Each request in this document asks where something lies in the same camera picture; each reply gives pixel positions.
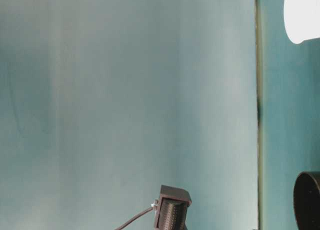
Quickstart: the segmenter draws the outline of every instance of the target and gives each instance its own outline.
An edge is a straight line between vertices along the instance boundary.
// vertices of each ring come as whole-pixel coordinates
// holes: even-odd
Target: cable connector
[[[155,199],[154,202],[151,204],[151,207],[153,208],[153,210],[157,210],[157,207],[158,207],[158,202],[159,200],[158,199]]]

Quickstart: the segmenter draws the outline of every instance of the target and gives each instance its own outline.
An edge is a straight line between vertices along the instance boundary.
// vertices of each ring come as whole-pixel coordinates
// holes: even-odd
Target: black cylindrical object
[[[293,205],[299,230],[320,230],[320,172],[302,172],[295,181]]]
[[[184,230],[188,203],[164,199],[159,214],[159,229],[161,230]]]

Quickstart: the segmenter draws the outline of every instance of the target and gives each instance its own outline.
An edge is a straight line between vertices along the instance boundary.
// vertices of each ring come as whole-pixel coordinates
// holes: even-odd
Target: white lamp shade
[[[284,0],[283,15],[293,43],[320,38],[320,0]]]

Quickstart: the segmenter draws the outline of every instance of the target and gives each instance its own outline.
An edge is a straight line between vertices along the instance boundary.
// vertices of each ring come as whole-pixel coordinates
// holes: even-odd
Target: black cable
[[[124,229],[126,226],[128,226],[129,224],[131,224],[134,220],[137,220],[138,218],[140,218],[141,216],[151,212],[154,208],[153,207],[149,207],[148,209],[140,212],[139,214],[135,215],[133,218],[131,218],[130,220],[128,220],[127,222],[125,222],[124,224],[122,224],[120,227],[116,228],[115,230],[122,230]]]

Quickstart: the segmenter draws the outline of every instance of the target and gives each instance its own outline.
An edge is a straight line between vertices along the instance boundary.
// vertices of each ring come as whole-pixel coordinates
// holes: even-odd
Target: teal backdrop
[[[0,0],[0,229],[257,229],[254,2]]]
[[[284,0],[257,0],[260,228],[296,230],[293,188],[320,170],[320,40],[287,37]]]

